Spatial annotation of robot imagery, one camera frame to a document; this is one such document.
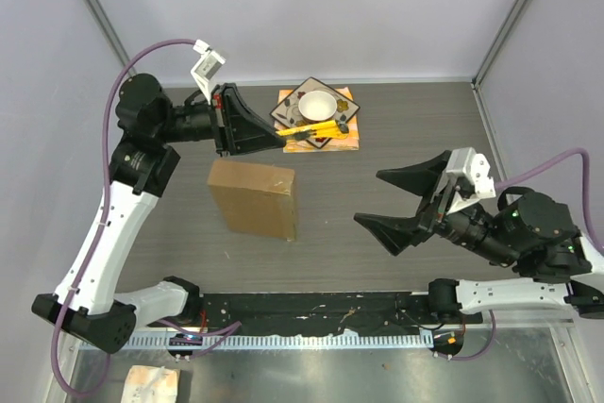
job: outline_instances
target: cardboard box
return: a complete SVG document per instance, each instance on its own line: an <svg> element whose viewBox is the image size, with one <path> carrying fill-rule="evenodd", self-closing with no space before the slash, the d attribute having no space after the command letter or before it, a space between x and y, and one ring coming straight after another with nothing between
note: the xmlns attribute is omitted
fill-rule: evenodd
<svg viewBox="0 0 604 403"><path fill-rule="evenodd" d="M294 170L219 159L211 167L208 186L231 230L295 239Z"/></svg>

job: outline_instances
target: gray wall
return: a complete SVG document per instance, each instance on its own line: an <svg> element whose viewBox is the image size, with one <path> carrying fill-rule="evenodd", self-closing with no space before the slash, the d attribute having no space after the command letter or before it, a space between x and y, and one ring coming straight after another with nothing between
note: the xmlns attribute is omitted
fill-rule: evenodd
<svg viewBox="0 0 604 403"><path fill-rule="evenodd" d="M572 146L592 156L592 214L604 236L604 10L602 0L532 0L484 83L496 141L510 176ZM530 182L580 214L580 163L570 159ZM604 322L579 322L604 373Z"/></svg>
<svg viewBox="0 0 604 403"><path fill-rule="evenodd" d="M0 0L3 401L42 401L51 327L30 312L69 269L101 193L101 112L119 66L82 0Z"/></svg>
<svg viewBox="0 0 604 403"><path fill-rule="evenodd" d="M230 81L473 76L513 0L100 0L126 49L184 36L229 57ZM191 86L166 52L138 66Z"/></svg>

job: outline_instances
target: gray table surface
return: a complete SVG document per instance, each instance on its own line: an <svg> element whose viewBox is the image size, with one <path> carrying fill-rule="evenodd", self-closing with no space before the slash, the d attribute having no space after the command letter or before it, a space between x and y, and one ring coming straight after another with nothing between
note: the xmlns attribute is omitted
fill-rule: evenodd
<svg viewBox="0 0 604 403"><path fill-rule="evenodd" d="M216 156L213 144L179 144L180 164L143 225L118 290L138 290L171 275L186 278L205 292L425 290L437 277L512 277L439 238L391 257L352 220L356 211L414 214L419 198L376 179L379 169L429 160L464 146L474 146L492 159L470 84L372 84L350 89L361 106L359 151L273 150L237 158L295 169L297 241L230 232L206 185ZM241 93L268 119L278 90L247 87ZM189 92L169 94L178 103Z"/></svg>

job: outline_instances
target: white bowl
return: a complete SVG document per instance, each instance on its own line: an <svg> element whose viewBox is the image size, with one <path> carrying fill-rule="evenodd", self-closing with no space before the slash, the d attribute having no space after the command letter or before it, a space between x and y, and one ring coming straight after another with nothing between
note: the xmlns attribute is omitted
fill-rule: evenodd
<svg viewBox="0 0 604 403"><path fill-rule="evenodd" d="M329 93L315 90L300 98L298 109L300 114L311 123L326 122L336 114L338 102Z"/></svg>

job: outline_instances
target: metal frame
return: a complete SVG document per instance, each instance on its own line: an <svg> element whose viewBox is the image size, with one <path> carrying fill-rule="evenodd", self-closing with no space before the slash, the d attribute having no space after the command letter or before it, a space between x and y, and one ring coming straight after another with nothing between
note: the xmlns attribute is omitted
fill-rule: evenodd
<svg viewBox="0 0 604 403"><path fill-rule="evenodd" d="M508 16L499 28L499 31L495 35L495 40L493 41L493 44L491 44L491 48L478 68L476 77L473 80L475 86L479 87L484 80L484 77L489 72L489 69L501 51L501 48L510 37L510 34L518 23L518 20L527 9L529 2L530 0L514 0Z"/></svg>
<svg viewBox="0 0 604 403"><path fill-rule="evenodd" d="M109 47L115 54L116 58L123 64L129 61L129 56L122 44L119 36L113 28L107 13L104 11L99 0L84 0L92 17L97 22L103 35L105 36ZM488 75L493 63L497 56L501 52L507 39L512 34L514 28L518 24L522 14L527 9L530 0L514 0L512 8L508 13L505 21L499 28L495 35L494 42L492 43L489 51L487 52L483 62L480 64L478 72L474 78L466 77L453 77L453 78L435 78L435 79L415 79L415 78L397 78L388 80L355 80L355 83L376 83L376 82L458 82L468 81L471 82L474 94L477 100L478 111L484 124L489 144L493 150L495 165L501 178L506 178L505 167L503 162L504 158L501 155L501 151L497 145L497 137L495 130L493 129L493 122L491 121L490 114L483 102L483 95L481 92L481 84L485 77ZM130 71L132 76L135 75L134 70ZM283 81L273 82L262 82L262 85L281 85ZM257 82L249 82L247 84L240 85L259 85ZM571 317L568 312L560 311L540 311L535 313L534 311L498 311L497 323L500 327L507 328L530 328L530 327L550 327L552 339L556 346L556 351L559 355L562 369L566 375L567 382L571 391L571 394L577 402L594 402L597 401L598 395L595 394L596 389L589 382L589 374L584 365L584 347L580 345L579 338L577 337L576 328L573 325ZM471 325L468 328L484 328L486 325ZM64 342L62 343L60 356L63 361L63 373L67 378L73 373L73 367L75 366L76 357L78 350L82 343L71 336L65 336ZM65 395L60 390L57 383L50 378L48 387L48 398L47 402L64 401Z"/></svg>
<svg viewBox="0 0 604 403"><path fill-rule="evenodd" d="M482 123L484 124L484 129L487 134L487 139L489 140L489 145L493 150L495 167L497 168L501 179L508 178L504 165L506 158L505 156L503 156L503 153L499 148L496 132L493 127L493 122L491 120L491 115L484 103L481 86L485 77L489 73L489 70L493 66L493 63L499 56L499 53L503 49L503 46L507 42L510 35L513 33L516 25L518 24L518 21L522 17L523 13L526 11L529 4L530 0L514 0L510 12L508 13L503 24L497 31L497 34L495 35L495 40L491 44L489 51L487 52L484 60L480 64L480 67L478 68L476 76L472 80L472 90L474 91L474 97L477 102L478 112L480 113L480 118L482 119Z"/></svg>
<svg viewBox="0 0 604 403"><path fill-rule="evenodd" d="M113 28L107 13L103 9L103 6L99 0L84 0L84 3L86 4L86 7L88 7L88 10L94 18L94 21L101 29L101 32L105 36L111 51L113 51L113 54L115 54L115 57L117 57L122 66L126 66L126 64L130 61L130 57L124 48L120 37L115 32L115 29ZM131 76L136 75L134 69L131 69L128 73Z"/></svg>
<svg viewBox="0 0 604 403"><path fill-rule="evenodd" d="M220 337L206 337L204 345L172 343L177 331L165 327L148 327L132 333L130 340L124 345L124 350L165 350L191 351L211 346ZM416 335L391 335L383 337L361 337L353 331L346 330L342 335L324 337L281 337L243 336L228 337L221 345L221 351L262 351L267 350L307 350L307 349L424 349L433 347L432 332L421 329ZM79 351L97 350L91 344L82 344Z"/></svg>
<svg viewBox="0 0 604 403"><path fill-rule="evenodd" d="M590 375L583 363L580 354L583 348L578 344L577 329L574 326L552 327L550 332L573 401L575 403L601 401L598 399L595 386L590 383Z"/></svg>

